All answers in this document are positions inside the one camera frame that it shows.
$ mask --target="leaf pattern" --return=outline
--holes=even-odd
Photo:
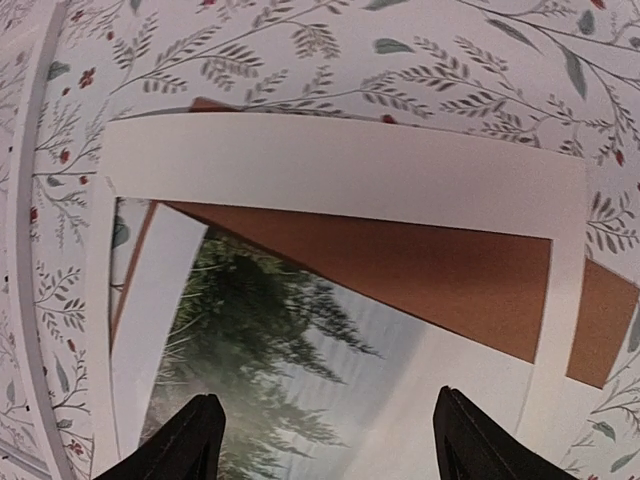
[[[0,2],[3,40],[29,21],[34,5]],[[38,329],[43,351],[51,352],[43,355],[46,378],[76,477],[89,479],[93,451],[83,268],[105,122],[207,96],[245,111],[382,119],[578,157],[592,195],[586,253],[636,278],[640,77],[631,66],[640,54],[639,26],[633,2],[602,0],[508,8],[491,0],[70,2],[40,118],[30,228]],[[378,46],[381,40],[389,43]],[[0,106],[20,71],[17,53],[4,57]],[[0,131],[13,128],[10,111],[0,107]],[[2,159],[0,152],[0,202],[9,174]],[[137,235],[121,220],[116,256]],[[608,478],[615,462],[640,448],[636,317],[600,404],[562,463],[578,478]],[[2,328],[0,347],[10,338]],[[11,378],[20,407],[19,376]],[[0,376],[5,392],[9,382]],[[15,431],[36,453],[33,435]],[[0,428],[0,440],[8,435]],[[639,459],[628,459],[618,475]]]
[[[623,468],[624,466],[626,466],[631,460],[633,460],[635,458],[635,456],[638,454],[638,452],[634,452],[634,453],[630,453],[628,455],[623,455],[622,457],[620,457],[618,460],[616,460],[615,462],[613,462],[613,464],[611,465],[611,473],[615,473],[618,470],[620,470],[621,468]]]
[[[60,382],[60,388],[64,393],[69,392],[69,377],[67,377],[67,373],[64,371],[62,364],[60,363],[60,359],[56,356],[56,374],[58,375],[58,381]]]
[[[614,442],[616,441],[616,431],[607,422],[594,423],[593,429],[603,433],[606,437],[609,437]]]
[[[502,30],[511,38],[515,38],[516,40],[524,43],[525,45],[529,45],[531,48],[538,50],[538,48],[533,43],[531,43],[531,41],[526,36],[524,36],[524,34],[520,33],[516,28],[512,27],[511,25],[501,20],[496,20],[495,18],[490,18],[489,20],[487,20],[487,23],[489,25],[493,25],[499,30]]]
[[[64,75],[65,73],[69,73],[70,71],[71,71],[71,66],[68,63],[55,61],[49,67],[47,80],[54,80],[58,78],[60,75]]]
[[[382,10],[383,8],[408,1],[409,0],[371,0],[371,2],[366,7],[364,7],[364,9],[370,10],[372,12],[377,12],[378,10]]]
[[[378,40],[373,42],[373,48],[375,49],[376,53],[379,54],[414,52],[413,48],[411,48],[409,45],[399,42],[398,40],[394,40],[393,38],[379,38]]]
[[[578,29],[583,35],[593,35],[596,31],[596,19],[591,10],[585,10],[580,20],[578,20]]]
[[[6,395],[7,395],[7,401],[9,402],[9,404],[10,405],[15,405],[15,403],[16,403],[16,385],[13,382],[13,380],[11,380],[9,382],[9,385],[7,385]]]
[[[113,227],[113,243],[112,248],[119,247],[129,240],[129,227],[122,217],[116,216],[115,225]]]
[[[584,79],[584,73],[582,71],[582,63],[580,59],[570,50],[566,48],[562,49],[566,60],[567,74],[571,79],[571,83],[580,94],[583,100],[587,98],[587,83]]]

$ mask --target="photograph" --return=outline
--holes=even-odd
[[[447,350],[457,363],[443,358],[437,366],[442,352],[434,342],[442,344],[443,335],[462,346]],[[478,348],[502,360],[486,372],[485,390],[497,392],[489,387],[497,378],[515,380],[514,408],[506,409],[513,414],[500,418],[515,426],[530,371],[525,362],[210,227],[166,341],[140,442],[194,395],[214,393],[227,416],[219,478],[369,478],[365,472],[379,463],[380,440],[394,436],[394,424],[403,425],[405,438],[383,446],[385,463],[413,449],[407,478],[435,475],[430,410],[443,384],[433,372],[446,378],[447,364],[464,371],[470,363],[486,371],[487,357],[474,356]],[[401,422],[390,405],[405,414]]]

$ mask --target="brown cardboard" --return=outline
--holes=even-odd
[[[360,218],[169,206],[377,301],[533,362],[550,240]],[[638,288],[591,260],[567,375],[601,388]]]
[[[602,387],[631,322],[638,287],[587,259],[567,375]]]

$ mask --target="picture frame mat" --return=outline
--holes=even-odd
[[[131,276],[128,295],[121,307],[122,317],[112,350],[112,377],[118,445],[123,456],[133,453],[138,447],[143,422],[148,415],[147,405],[152,398],[154,382],[158,375],[160,355],[163,353],[169,330],[174,323],[174,309],[167,305],[177,305],[180,300],[181,283],[186,282],[187,269],[192,262],[193,246],[202,238],[202,232],[184,228],[183,223],[188,223],[190,219],[186,216],[180,218],[181,215],[183,214],[179,211],[171,211],[162,204],[155,209],[151,207],[149,216],[152,218],[145,222],[148,224],[148,230],[141,234],[144,237],[143,245],[139,249],[136,248],[139,252],[135,272]],[[215,225],[212,228],[225,238],[234,238],[244,244],[243,240],[234,234],[225,233]],[[176,252],[177,245],[180,245],[180,248]],[[286,259],[281,260],[285,264],[290,264]],[[340,291],[340,295],[344,298],[346,290],[340,288]],[[152,298],[157,300],[150,305],[149,299]],[[410,318],[361,294],[350,292],[348,298],[349,303],[353,304],[357,311],[363,309],[371,311],[373,308],[377,312],[373,315],[377,321],[373,321],[372,324],[364,322],[364,325],[368,325],[368,328],[365,327],[366,330],[381,329],[386,322],[396,325],[400,321],[414,334],[420,332],[420,339],[417,341],[415,351],[411,350],[410,353],[404,350],[407,345],[402,343],[382,353],[383,358],[395,358],[394,364],[398,356],[407,354],[410,357],[405,368],[397,377],[388,379],[389,383],[385,383],[384,388],[380,388],[382,385],[375,383],[380,381],[381,365],[377,363],[380,359],[374,359],[373,364],[367,363],[366,358],[359,360],[363,362],[359,363],[360,373],[356,375],[359,383],[354,385],[353,388],[356,388],[356,391],[351,392],[350,395],[362,395],[362,391],[357,390],[357,385],[362,386],[362,376],[367,369],[365,368],[364,371],[361,369],[369,365],[373,366],[373,370],[366,374],[368,378],[366,383],[373,382],[377,385],[379,388],[375,388],[376,395],[386,398],[386,401],[379,410],[374,409],[375,417],[370,424],[361,425],[358,438],[361,437],[362,443],[357,442],[355,447],[351,446],[351,449],[345,452],[345,457],[337,456],[341,461],[334,464],[332,468],[337,471],[343,470],[344,475],[347,475],[344,478],[367,478],[364,472],[371,468],[381,470],[396,468],[397,471],[405,472],[408,478],[413,478],[420,472],[429,478],[436,476],[437,462],[430,418],[439,390],[444,384],[456,385],[469,392],[471,397],[479,401],[480,405],[485,407],[507,431],[511,433],[515,431],[527,394],[531,364],[438,326],[427,325],[419,319]],[[383,316],[386,320],[380,318],[380,311],[385,312]],[[354,326],[362,328],[360,320],[364,318],[356,318],[354,318],[356,321]],[[322,395],[319,397],[333,398],[337,392],[351,388],[349,378],[351,377],[343,378],[345,385],[334,385],[328,382],[324,385],[321,390]],[[306,390],[305,388],[302,393],[303,402],[305,396],[314,396]],[[207,393],[220,395],[220,392],[215,390]],[[234,398],[220,395],[220,400],[225,409],[228,409],[228,414],[233,416],[231,412],[234,412],[235,408]],[[373,413],[374,410],[370,405],[372,400],[369,398],[368,401],[360,403],[359,410],[365,409]],[[335,418],[335,415],[341,415],[343,420],[352,418],[352,415],[340,406],[336,411],[329,413],[334,407],[333,402],[329,404],[323,403],[318,408],[326,411],[330,418]],[[391,438],[395,438],[396,441],[389,441]],[[385,455],[377,451],[381,444],[384,444]],[[331,454],[329,458],[337,459]],[[352,461],[344,465],[342,461],[348,458]],[[328,458],[322,457],[317,460],[329,461]]]
[[[564,378],[577,318],[584,262],[584,166],[553,152],[448,132],[284,115],[264,119],[260,114],[176,114],[107,127],[87,285],[95,356],[90,359],[95,379],[91,395],[102,403],[96,402],[94,412],[101,433],[96,438],[98,471],[119,458],[113,408],[104,402],[112,398],[107,290],[110,219],[119,196],[550,238],[554,244],[543,331],[518,437],[540,453],[558,456],[545,451],[540,425],[548,424],[541,419],[550,419],[555,411],[551,392]],[[153,142],[139,141],[150,132]],[[247,137],[247,132],[259,134]]]

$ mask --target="wall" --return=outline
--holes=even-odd
[[[5,231],[7,188],[11,175],[11,155],[15,117],[31,57],[32,38],[9,42],[11,32],[19,27],[26,11],[0,4],[0,26],[4,26],[0,51],[0,232]],[[7,246],[0,236],[0,478],[18,465],[25,475],[47,478],[34,429],[33,415],[28,404],[16,354],[16,336],[11,322],[7,272]]]
[[[33,3],[4,0],[0,19],[6,5]],[[639,26],[635,0],[69,2],[31,218],[43,359],[78,477],[91,457],[84,247],[106,121],[207,96],[246,111],[398,122],[574,155],[589,169],[586,254],[637,282]],[[58,270],[55,293],[39,294]],[[579,478],[640,473],[636,330],[564,463]]]

